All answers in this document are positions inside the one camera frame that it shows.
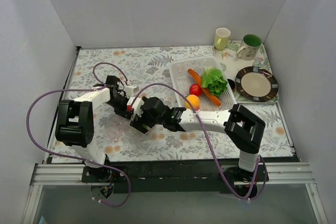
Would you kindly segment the clear zip top bag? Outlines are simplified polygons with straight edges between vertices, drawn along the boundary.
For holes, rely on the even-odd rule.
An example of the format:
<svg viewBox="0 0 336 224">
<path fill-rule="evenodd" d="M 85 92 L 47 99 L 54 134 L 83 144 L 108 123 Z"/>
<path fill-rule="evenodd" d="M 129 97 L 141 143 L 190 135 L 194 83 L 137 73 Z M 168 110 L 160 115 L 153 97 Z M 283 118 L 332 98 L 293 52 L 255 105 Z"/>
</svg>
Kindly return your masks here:
<svg viewBox="0 0 336 224">
<path fill-rule="evenodd" d="M 130 121 L 116 115 L 112 109 L 99 110 L 95 119 L 94 136 L 100 145 L 140 147 L 146 145 L 144 135 L 130 126 Z"/>
</svg>

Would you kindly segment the orange fake fruit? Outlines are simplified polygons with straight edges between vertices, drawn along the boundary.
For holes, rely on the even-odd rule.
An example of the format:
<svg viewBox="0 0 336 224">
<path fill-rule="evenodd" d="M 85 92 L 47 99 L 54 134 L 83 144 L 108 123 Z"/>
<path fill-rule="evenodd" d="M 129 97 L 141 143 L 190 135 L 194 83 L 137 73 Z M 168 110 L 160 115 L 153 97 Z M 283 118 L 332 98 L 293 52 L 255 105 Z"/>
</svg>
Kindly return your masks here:
<svg viewBox="0 0 336 224">
<path fill-rule="evenodd" d="M 198 111 L 200 109 L 201 101 L 198 96 L 190 94 L 186 97 L 186 99 L 188 100 L 188 102 L 184 101 L 184 106 L 187 109 L 190 109 L 190 110 L 192 109 L 190 105 L 192 105 L 195 111 Z"/>
</svg>

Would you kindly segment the white plastic basket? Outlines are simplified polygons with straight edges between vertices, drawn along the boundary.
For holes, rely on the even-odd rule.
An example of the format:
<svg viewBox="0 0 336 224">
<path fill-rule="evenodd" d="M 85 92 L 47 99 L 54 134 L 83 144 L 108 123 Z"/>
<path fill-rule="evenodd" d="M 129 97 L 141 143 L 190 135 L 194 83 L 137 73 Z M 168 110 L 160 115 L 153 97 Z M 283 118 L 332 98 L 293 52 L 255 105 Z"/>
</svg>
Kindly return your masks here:
<svg viewBox="0 0 336 224">
<path fill-rule="evenodd" d="M 170 63 L 169 72 L 173 88 L 185 96 L 189 95 L 189 88 L 195 83 L 195 80 L 187 72 L 188 69 L 192 69 L 198 75 L 201 75 L 204 68 L 209 66 L 216 67 L 221 71 L 224 70 L 214 56 L 194 57 Z M 228 87 L 227 90 L 218 97 L 221 102 L 221 106 L 216 106 L 205 94 L 202 94 L 199 99 L 201 102 L 201 111 L 229 110 L 234 104 L 236 104 L 234 94 L 230 87 Z"/>
</svg>

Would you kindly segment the red fake strawberry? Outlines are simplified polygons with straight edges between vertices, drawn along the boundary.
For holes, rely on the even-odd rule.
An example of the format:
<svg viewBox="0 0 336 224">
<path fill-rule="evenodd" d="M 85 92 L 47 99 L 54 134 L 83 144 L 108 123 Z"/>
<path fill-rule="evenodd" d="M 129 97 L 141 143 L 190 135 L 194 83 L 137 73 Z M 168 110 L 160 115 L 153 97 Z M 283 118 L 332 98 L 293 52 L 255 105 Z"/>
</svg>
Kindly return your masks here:
<svg viewBox="0 0 336 224">
<path fill-rule="evenodd" d="M 192 84 L 189 88 L 189 94 L 199 97 L 202 94 L 202 88 L 197 84 Z"/>
</svg>

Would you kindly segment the green fake lettuce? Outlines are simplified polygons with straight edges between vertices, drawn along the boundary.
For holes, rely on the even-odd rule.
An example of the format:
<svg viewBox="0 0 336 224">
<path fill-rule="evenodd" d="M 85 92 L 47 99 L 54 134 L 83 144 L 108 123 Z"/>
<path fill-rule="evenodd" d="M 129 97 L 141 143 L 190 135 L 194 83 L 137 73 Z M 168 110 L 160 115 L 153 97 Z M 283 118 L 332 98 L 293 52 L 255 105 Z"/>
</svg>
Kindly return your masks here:
<svg viewBox="0 0 336 224">
<path fill-rule="evenodd" d="M 227 90 L 228 82 L 223 77 L 222 71 L 214 66 L 204 68 L 201 79 L 202 87 L 208 88 L 210 93 L 216 97 Z"/>
</svg>

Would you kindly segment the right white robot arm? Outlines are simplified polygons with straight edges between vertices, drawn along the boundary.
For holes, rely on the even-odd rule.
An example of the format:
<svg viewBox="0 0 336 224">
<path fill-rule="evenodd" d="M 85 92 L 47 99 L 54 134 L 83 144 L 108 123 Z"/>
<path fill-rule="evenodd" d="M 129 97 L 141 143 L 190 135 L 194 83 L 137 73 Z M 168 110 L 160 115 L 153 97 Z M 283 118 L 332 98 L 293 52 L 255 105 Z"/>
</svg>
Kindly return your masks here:
<svg viewBox="0 0 336 224">
<path fill-rule="evenodd" d="M 251 180 L 256 174 L 256 162 L 265 122 L 240 104 L 224 111 L 192 111 L 185 107 L 170 108 L 160 99 L 135 100 L 128 103 L 131 112 L 130 126 L 146 133 L 155 125 L 171 132 L 191 132 L 205 129 L 225 133 L 239 149 L 238 176 Z"/>
</svg>

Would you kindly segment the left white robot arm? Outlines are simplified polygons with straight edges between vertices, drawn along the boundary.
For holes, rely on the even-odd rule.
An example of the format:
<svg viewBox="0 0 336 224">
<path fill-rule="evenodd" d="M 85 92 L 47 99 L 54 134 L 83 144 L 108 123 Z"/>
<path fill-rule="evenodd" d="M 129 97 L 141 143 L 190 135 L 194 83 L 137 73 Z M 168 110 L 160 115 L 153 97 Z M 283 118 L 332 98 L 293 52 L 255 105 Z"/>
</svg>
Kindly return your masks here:
<svg viewBox="0 0 336 224">
<path fill-rule="evenodd" d="M 93 90 L 73 100 L 59 102 L 59 113 L 56 123 L 55 137 L 58 141 L 70 146 L 86 166 L 85 175 L 100 182 L 112 178 L 109 158 L 97 145 L 94 137 L 94 111 L 103 104 L 114 108 L 117 115 L 127 119 L 131 114 L 127 111 L 129 97 L 138 92 L 137 86 L 124 85 L 115 76 L 107 76 L 104 84 L 96 84 Z"/>
</svg>

